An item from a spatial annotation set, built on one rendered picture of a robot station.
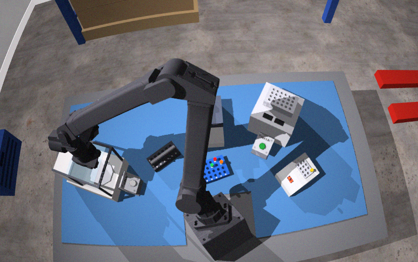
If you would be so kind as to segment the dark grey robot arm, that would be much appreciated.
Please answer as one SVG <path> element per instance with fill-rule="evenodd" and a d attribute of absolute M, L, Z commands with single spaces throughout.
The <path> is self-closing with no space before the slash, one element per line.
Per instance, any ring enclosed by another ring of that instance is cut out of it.
<path fill-rule="evenodd" d="M 68 114 L 48 136 L 48 146 L 53 151 L 70 152 L 75 157 L 82 157 L 87 147 L 86 152 L 93 157 L 96 147 L 90 141 L 99 134 L 99 124 L 149 102 L 154 105 L 168 98 L 187 100 L 183 177 L 175 205 L 181 212 L 194 214 L 196 230 L 227 225 L 230 223 L 229 204 L 227 201 L 215 202 L 210 191 L 206 191 L 204 179 L 217 87 L 218 77 L 182 59 L 170 59 Z"/>

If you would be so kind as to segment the blue bench mat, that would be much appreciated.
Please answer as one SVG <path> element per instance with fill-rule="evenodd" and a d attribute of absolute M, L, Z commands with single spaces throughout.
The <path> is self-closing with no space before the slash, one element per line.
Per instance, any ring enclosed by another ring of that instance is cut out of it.
<path fill-rule="evenodd" d="M 333 81 L 270 83 L 304 99 L 285 147 L 273 142 L 266 159 L 251 153 L 257 134 L 249 119 L 263 84 L 219 86 L 230 176 L 206 184 L 211 195 L 250 192 L 256 238 L 304 230 L 367 214 L 358 163 Z M 92 140 L 112 146 L 143 180 L 140 195 L 120 191 L 118 202 L 62 184 L 62 243 L 186 245 L 184 213 L 175 202 L 183 176 L 187 101 L 146 103 L 99 124 Z M 158 172 L 146 158 L 172 141 L 181 155 Z M 275 175 L 306 153 L 319 174 L 288 196 Z"/>

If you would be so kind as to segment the blue tube rack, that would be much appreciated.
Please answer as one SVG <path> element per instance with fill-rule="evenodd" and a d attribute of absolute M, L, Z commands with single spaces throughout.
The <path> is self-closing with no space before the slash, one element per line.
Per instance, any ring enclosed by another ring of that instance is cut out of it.
<path fill-rule="evenodd" d="M 230 176 L 223 155 L 217 156 L 216 158 L 216 162 L 214 162 L 213 158 L 206 160 L 204 171 L 204 179 L 206 180 L 206 184 Z M 220 165 L 220 160 L 223 160 L 222 165 Z M 214 164 L 213 168 L 210 166 L 211 163 Z"/>

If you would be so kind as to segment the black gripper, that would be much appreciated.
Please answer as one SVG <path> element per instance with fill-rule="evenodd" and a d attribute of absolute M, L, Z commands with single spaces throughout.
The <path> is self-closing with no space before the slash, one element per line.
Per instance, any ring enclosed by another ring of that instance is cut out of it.
<path fill-rule="evenodd" d="M 86 147 L 87 150 L 87 147 Z M 87 167 L 89 169 L 96 169 L 98 166 L 98 158 L 101 155 L 101 151 L 99 149 L 96 149 L 95 154 L 93 157 L 91 157 L 85 150 L 85 153 L 82 155 L 82 157 L 72 157 L 72 161 L 74 161 L 76 164 L 80 166 Z M 76 159 L 77 158 L 77 159 Z M 78 160 L 79 159 L 79 160 Z"/>

